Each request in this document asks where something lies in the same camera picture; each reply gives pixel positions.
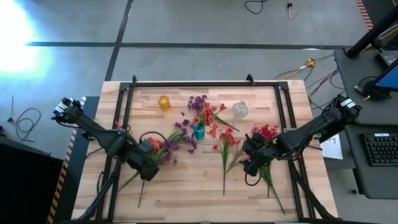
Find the yellow glass jar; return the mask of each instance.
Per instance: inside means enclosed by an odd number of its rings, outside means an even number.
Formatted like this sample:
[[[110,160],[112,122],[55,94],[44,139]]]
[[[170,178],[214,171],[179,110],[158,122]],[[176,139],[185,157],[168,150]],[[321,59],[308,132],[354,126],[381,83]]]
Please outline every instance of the yellow glass jar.
[[[162,110],[167,110],[170,108],[170,100],[165,95],[160,96],[157,102]]]

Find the glass jar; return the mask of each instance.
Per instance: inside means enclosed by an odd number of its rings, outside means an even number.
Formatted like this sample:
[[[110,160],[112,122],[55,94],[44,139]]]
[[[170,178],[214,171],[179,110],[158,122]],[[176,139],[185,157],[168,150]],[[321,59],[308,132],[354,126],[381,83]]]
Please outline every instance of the glass jar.
[[[244,118],[249,113],[249,109],[245,101],[235,103],[232,110],[234,118]]]
[[[162,110],[167,110],[170,108],[170,100],[165,95],[160,96],[157,102]]]

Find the flower bouquet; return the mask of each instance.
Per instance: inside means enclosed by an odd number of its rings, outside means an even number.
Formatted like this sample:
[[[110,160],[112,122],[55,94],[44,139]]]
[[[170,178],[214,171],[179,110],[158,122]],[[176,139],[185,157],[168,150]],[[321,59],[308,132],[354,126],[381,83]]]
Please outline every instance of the flower bouquet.
[[[193,124],[189,120],[185,119],[182,123],[175,123],[174,130],[171,135],[167,138],[166,142],[162,142],[156,138],[149,137],[146,140],[150,141],[154,146],[154,150],[150,155],[150,158],[154,160],[157,166],[166,165],[170,162],[172,158],[172,153],[180,150],[181,148],[186,148],[189,153],[194,153],[197,149],[197,142],[193,137]],[[173,165],[177,165],[177,159],[173,159]],[[127,180],[122,187],[118,190],[123,189],[127,184],[129,184],[133,179],[138,177],[139,173],[136,172],[129,180]],[[144,190],[145,181],[142,181],[141,192],[138,201],[138,207],[140,207],[142,192]]]
[[[227,122],[223,121],[218,115],[221,111],[226,109],[226,106],[224,105],[224,103],[221,104],[220,106],[220,110],[217,111],[217,107],[212,106],[210,107],[210,104],[205,102],[207,99],[207,95],[202,95],[202,96],[190,96],[190,100],[188,101],[188,109],[189,110],[194,110],[196,111],[197,116],[199,116],[199,118],[197,118],[194,121],[197,121],[198,124],[204,126],[205,121],[210,121],[210,120],[216,120],[218,122],[221,122],[224,125],[227,125],[228,127],[231,127],[237,131],[239,131],[238,129],[232,127],[231,125],[229,125]],[[210,107],[210,110],[208,110],[206,114],[203,114],[204,109],[206,107]]]
[[[224,133],[221,133],[219,139],[216,138],[216,129],[218,128],[217,124],[213,124],[213,128],[207,132],[207,134],[211,135],[211,137],[217,140],[218,144],[213,146],[213,150],[217,151],[221,154],[223,159],[223,195],[225,195],[225,178],[227,173],[239,162],[238,159],[242,155],[243,150],[238,147],[240,140],[235,140],[233,137],[233,129],[228,127]],[[231,152],[231,148],[236,145],[236,153],[229,163],[227,168],[228,157]]]
[[[277,128],[278,128],[278,126],[273,126],[272,128],[270,128],[270,126],[268,124],[266,124],[266,125],[264,125],[261,128],[254,127],[251,130],[251,132],[253,134],[254,133],[261,134],[266,139],[266,142],[265,142],[264,145],[267,146],[267,141],[271,141],[272,139],[274,139],[278,135]],[[276,200],[278,201],[280,209],[282,210],[282,212],[284,214],[286,214],[285,210],[284,210],[284,208],[283,208],[283,206],[282,206],[282,204],[281,204],[281,202],[279,200],[278,194],[276,193],[275,188],[274,188],[274,183],[272,181],[272,176],[271,176],[271,162],[266,164],[265,166],[261,167],[259,169],[259,174],[260,174],[261,178],[268,185],[267,197],[269,197],[269,190],[271,189],[272,193],[275,195]]]

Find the clear glass bottle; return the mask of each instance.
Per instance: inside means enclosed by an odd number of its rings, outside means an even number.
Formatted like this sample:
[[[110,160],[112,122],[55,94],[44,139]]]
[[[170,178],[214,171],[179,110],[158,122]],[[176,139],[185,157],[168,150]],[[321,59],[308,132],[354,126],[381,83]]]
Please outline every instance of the clear glass bottle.
[[[232,110],[234,118],[244,118],[249,113],[249,109],[245,101],[235,103]]]

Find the desk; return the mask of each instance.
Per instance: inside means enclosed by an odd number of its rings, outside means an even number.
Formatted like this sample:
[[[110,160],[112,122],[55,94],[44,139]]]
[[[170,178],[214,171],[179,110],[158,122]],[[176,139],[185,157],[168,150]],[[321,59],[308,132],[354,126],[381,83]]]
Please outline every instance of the desk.
[[[95,121],[110,128],[118,96],[119,82],[105,82],[99,99]],[[312,119],[303,81],[289,81],[290,96],[294,107],[297,125],[301,126]],[[132,136],[136,139],[146,131],[159,131],[165,136],[172,132],[174,122],[181,121],[181,112],[190,116],[187,101],[191,95],[207,94],[212,105],[225,103],[228,107],[220,117],[241,131],[235,133],[243,140],[253,126],[265,124],[279,125],[278,108],[273,88],[263,86],[250,87],[145,87],[134,88],[129,116]],[[160,110],[157,99],[160,95],[170,98],[172,108],[166,112]],[[232,105],[240,100],[248,103],[249,114],[244,119],[233,119]],[[279,194],[286,215],[279,209],[276,200],[270,194],[264,182],[250,187],[244,183],[244,172],[237,165],[227,175],[226,195],[222,194],[221,156],[213,152],[214,139],[206,137],[199,143],[194,154],[177,151],[178,164],[160,167],[155,178],[146,183],[141,207],[137,202],[141,189],[141,180],[133,180],[118,193],[114,222],[264,222],[296,221],[292,186],[287,163],[272,162],[272,178],[275,190]],[[91,142],[88,152],[99,148],[97,142]],[[100,151],[85,161],[80,180],[73,218],[79,217],[94,200],[96,183],[103,170],[106,154]],[[322,152],[307,148],[304,153],[310,187],[319,201],[334,216],[337,211],[325,169]],[[135,171],[127,164],[123,165],[119,183],[124,183]],[[307,208],[303,192],[300,192],[306,216]],[[109,194],[105,200],[108,210]]]
[[[374,56],[377,51],[361,52],[356,60],[349,59],[343,50],[335,51],[337,67],[340,71],[347,96],[363,109],[356,119],[356,125],[345,127],[356,169],[354,174],[361,194],[367,198],[398,199],[398,169],[396,167],[369,167],[364,149],[359,141],[362,133],[396,133],[398,119],[398,93],[391,92],[392,99],[382,102],[363,101],[363,96],[354,90],[361,79],[368,76],[378,76],[381,66]]]

